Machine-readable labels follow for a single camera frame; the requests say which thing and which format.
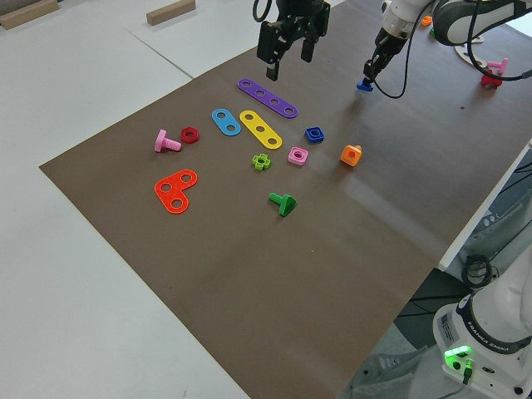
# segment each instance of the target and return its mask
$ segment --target cable connector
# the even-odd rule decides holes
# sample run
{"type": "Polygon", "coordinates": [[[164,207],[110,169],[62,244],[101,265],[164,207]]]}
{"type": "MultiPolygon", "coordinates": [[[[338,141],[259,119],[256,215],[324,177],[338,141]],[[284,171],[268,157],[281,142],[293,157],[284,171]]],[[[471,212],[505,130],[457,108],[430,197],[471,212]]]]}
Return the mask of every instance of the cable connector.
{"type": "Polygon", "coordinates": [[[462,381],[464,385],[467,385],[469,383],[469,379],[473,375],[473,366],[472,366],[471,359],[467,359],[467,363],[465,364],[465,370],[464,370],[464,380],[462,381]]]}

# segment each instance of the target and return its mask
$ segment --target green light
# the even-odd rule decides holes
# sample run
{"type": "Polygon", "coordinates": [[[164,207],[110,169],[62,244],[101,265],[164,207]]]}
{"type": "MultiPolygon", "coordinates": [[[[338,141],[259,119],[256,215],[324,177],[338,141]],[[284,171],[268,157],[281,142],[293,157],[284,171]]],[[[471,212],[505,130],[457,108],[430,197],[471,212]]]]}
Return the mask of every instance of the green light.
{"type": "Polygon", "coordinates": [[[467,345],[464,345],[462,347],[456,347],[454,349],[449,349],[448,351],[445,351],[443,352],[443,354],[446,356],[446,357],[451,357],[451,356],[455,356],[455,355],[458,355],[459,353],[468,353],[470,352],[471,348],[468,347],[467,345]]]}

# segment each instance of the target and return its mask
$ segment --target red hexagonal nut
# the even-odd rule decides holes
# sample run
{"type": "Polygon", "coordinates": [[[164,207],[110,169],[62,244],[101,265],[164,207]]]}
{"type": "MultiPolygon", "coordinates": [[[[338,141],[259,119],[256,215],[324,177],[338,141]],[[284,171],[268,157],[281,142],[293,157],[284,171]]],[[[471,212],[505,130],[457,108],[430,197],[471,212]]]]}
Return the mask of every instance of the red hexagonal nut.
{"type": "Polygon", "coordinates": [[[200,139],[200,133],[195,127],[185,127],[181,131],[181,141],[187,144],[195,143],[200,139]]]}

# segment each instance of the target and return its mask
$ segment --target purple strip with holes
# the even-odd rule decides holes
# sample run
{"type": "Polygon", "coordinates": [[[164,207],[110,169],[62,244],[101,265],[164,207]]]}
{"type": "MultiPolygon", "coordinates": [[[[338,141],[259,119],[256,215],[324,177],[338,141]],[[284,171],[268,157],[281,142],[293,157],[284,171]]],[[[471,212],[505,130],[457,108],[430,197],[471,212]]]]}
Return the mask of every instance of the purple strip with holes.
{"type": "Polygon", "coordinates": [[[256,100],[259,100],[268,108],[274,110],[285,118],[292,119],[299,115],[298,108],[283,100],[281,97],[275,96],[271,91],[266,90],[251,79],[242,79],[237,86],[241,91],[249,94],[256,100]]]}

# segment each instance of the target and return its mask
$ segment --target brown mat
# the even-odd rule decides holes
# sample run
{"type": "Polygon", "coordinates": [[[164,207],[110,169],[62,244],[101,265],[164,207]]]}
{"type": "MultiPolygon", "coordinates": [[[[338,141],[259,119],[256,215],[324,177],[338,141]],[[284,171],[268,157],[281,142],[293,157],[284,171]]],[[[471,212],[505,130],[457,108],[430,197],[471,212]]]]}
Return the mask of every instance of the brown mat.
{"type": "MultiPolygon", "coordinates": [[[[480,89],[480,74],[427,30],[404,99],[355,92],[380,24],[375,2],[341,4],[313,63],[298,43],[279,82],[246,52],[42,166],[253,399],[334,398],[530,138],[530,84],[480,89]],[[300,115],[246,96],[243,77],[300,115]],[[220,107],[256,110],[283,147],[266,150],[245,128],[222,135],[210,118],[220,107]],[[176,138],[185,126],[197,143],[153,151],[160,128],[176,138]],[[310,126],[322,144],[307,145],[310,126]],[[355,169],[339,162],[347,144],[364,151],[355,169]],[[303,167],[287,162],[295,145],[310,151],[303,167]],[[261,152],[264,172],[251,165],[261,152]],[[183,169],[198,183],[189,209],[169,214],[154,185],[183,169]],[[285,219],[272,191],[298,199],[285,219]]],[[[525,37],[501,28],[489,46],[503,44],[510,65],[532,63],[525,37]]],[[[402,68],[394,60],[382,84],[398,89],[402,68]]]]}

